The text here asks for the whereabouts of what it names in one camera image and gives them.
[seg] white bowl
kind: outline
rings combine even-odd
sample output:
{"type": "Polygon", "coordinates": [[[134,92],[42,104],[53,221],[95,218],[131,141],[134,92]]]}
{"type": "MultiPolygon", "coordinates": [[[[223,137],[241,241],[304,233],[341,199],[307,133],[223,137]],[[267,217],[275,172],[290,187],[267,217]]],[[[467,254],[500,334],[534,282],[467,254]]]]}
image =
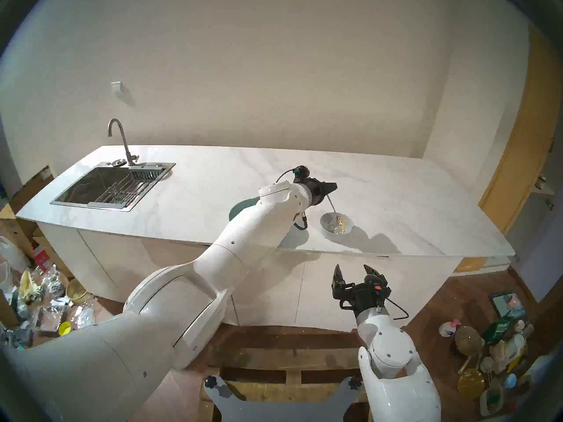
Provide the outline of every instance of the white bowl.
{"type": "Polygon", "coordinates": [[[325,213],[320,217],[320,226],[323,236],[335,242],[341,241],[346,235],[350,234],[354,228],[354,222],[348,216],[339,212],[325,213]],[[339,224],[336,217],[344,220],[345,223],[339,224]]]}

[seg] faucet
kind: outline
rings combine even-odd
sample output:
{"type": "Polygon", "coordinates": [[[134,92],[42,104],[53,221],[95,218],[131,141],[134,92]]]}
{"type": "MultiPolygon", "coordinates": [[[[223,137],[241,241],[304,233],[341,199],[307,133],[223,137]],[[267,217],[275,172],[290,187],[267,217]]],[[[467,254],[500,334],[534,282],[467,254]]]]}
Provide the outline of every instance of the faucet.
{"type": "Polygon", "coordinates": [[[114,122],[117,122],[117,126],[119,127],[119,131],[121,131],[121,137],[123,138],[123,146],[125,147],[125,156],[127,157],[127,164],[129,166],[135,166],[136,161],[139,159],[138,155],[131,155],[129,152],[129,147],[127,146],[127,141],[125,140],[125,133],[123,131],[123,126],[121,122],[117,118],[113,118],[108,124],[108,137],[112,136],[112,125],[114,122]]]}

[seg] pink bottle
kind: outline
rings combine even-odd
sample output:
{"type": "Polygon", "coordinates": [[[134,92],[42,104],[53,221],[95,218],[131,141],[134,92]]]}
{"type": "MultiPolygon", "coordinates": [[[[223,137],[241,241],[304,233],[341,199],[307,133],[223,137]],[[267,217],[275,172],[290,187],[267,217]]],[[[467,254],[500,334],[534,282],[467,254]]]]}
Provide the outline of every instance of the pink bottle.
{"type": "Polygon", "coordinates": [[[452,322],[444,322],[440,325],[439,332],[440,336],[451,337],[455,334],[455,329],[461,325],[461,322],[454,319],[452,322]]]}

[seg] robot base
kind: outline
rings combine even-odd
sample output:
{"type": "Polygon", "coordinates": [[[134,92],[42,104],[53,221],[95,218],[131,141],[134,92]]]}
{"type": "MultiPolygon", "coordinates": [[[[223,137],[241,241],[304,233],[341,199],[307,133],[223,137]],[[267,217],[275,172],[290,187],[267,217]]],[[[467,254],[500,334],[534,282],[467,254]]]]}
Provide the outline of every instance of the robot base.
{"type": "Polygon", "coordinates": [[[232,422],[342,422],[344,413],[360,393],[362,382],[348,377],[335,393],[320,402],[241,401],[221,377],[207,377],[205,392],[221,412],[222,420],[232,422]]]}

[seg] light switch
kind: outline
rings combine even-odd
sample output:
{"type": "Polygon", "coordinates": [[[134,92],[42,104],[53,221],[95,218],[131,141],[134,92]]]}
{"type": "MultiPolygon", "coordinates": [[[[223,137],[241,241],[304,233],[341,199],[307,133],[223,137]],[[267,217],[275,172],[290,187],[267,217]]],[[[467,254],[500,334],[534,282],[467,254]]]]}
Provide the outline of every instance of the light switch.
{"type": "Polygon", "coordinates": [[[123,95],[123,83],[122,82],[113,82],[112,83],[112,93],[116,96],[123,95]]]}

